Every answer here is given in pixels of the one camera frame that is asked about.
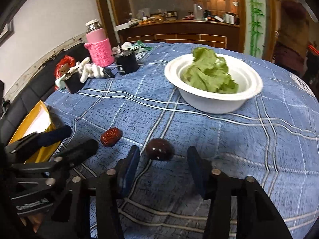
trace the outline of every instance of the person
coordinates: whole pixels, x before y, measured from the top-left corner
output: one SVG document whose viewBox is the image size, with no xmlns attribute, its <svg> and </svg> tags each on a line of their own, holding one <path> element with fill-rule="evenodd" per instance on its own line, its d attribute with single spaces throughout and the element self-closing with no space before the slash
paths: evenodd
<svg viewBox="0 0 319 239">
<path fill-rule="evenodd" d="M 309 37 L 307 11 L 301 3 L 283 0 L 280 14 L 280 34 L 274 51 L 275 64 L 300 75 L 303 72 Z"/>
</svg>

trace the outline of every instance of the metal screw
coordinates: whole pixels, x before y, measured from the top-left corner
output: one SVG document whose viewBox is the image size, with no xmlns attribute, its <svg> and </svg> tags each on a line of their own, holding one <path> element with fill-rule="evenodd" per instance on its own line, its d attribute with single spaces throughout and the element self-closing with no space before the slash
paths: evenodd
<svg viewBox="0 0 319 239">
<path fill-rule="evenodd" d="M 62 161 L 62 157 L 61 156 L 57 156 L 56 158 L 54 158 L 55 162 L 61 162 Z"/>
<path fill-rule="evenodd" d="M 77 182 L 79 182 L 80 180 L 81 180 L 81 177 L 80 177 L 80 176 L 75 176 L 75 177 L 72 178 L 72 181 L 73 181 L 74 183 L 77 183 Z"/>
<path fill-rule="evenodd" d="M 45 184 L 48 186 L 53 186 L 55 183 L 55 178 L 47 178 Z"/>
<path fill-rule="evenodd" d="M 219 169 L 213 169 L 213 170 L 212 170 L 212 174 L 220 175 L 220 174 L 221 174 L 221 170 L 219 170 Z"/>
<path fill-rule="evenodd" d="M 255 178 L 252 177 L 252 176 L 247 176 L 247 177 L 246 177 L 246 180 L 249 181 L 249 182 L 251 182 L 251 183 L 253 183 L 253 182 L 255 181 Z"/>
<path fill-rule="evenodd" d="M 106 174 L 109 176 L 115 175 L 116 174 L 116 170 L 115 169 L 108 169 L 106 171 Z"/>
</svg>

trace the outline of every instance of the wooden cabinet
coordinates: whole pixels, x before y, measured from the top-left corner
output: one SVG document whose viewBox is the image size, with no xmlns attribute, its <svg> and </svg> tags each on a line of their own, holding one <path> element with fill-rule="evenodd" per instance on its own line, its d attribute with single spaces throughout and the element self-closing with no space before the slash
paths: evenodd
<svg viewBox="0 0 319 239">
<path fill-rule="evenodd" d="M 207 21 L 171 21 L 135 26 L 119 31 L 122 42 L 196 43 L 242 52 L 240 26 Z"/>
</svg>

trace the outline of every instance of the red plastic bag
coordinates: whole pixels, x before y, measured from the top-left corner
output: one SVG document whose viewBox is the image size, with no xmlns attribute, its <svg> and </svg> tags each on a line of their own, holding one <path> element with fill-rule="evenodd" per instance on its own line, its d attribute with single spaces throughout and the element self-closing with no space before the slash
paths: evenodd
<svg viewBox="0 0 319 239">
<path fill-rule="evenodd" d="M 64 66 L 65 64 L 69 64 L 70 67 L 73 67 L 75 66 L 75 59 L 73 57 L 65 55 L 64 58 L 62 58 L 55 67 L 55 70 L 54 70 L 55 79 L 59 79 L 61 77 L 60 68 Z"/>
</svg>

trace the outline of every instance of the dark brown fruit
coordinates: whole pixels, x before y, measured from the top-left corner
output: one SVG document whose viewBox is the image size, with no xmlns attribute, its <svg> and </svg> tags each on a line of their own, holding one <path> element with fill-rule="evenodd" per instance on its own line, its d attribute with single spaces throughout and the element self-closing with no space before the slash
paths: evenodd
<svg viewBox="0 0 319 239">
<path fill-rule="evenodd" d="M 110 128 L 101 135 L 101 143 L 105 147 L 112 147 L 120 140 L 122 135 L 123 132 L 117 127 Z"/>
<path fill-rule="evenodd" d="M 168 161 L 173 158 L 174 148 L 167 140 L 156 138 L 147 143 L 146 154 L 151 160 Z"/>
</svg>

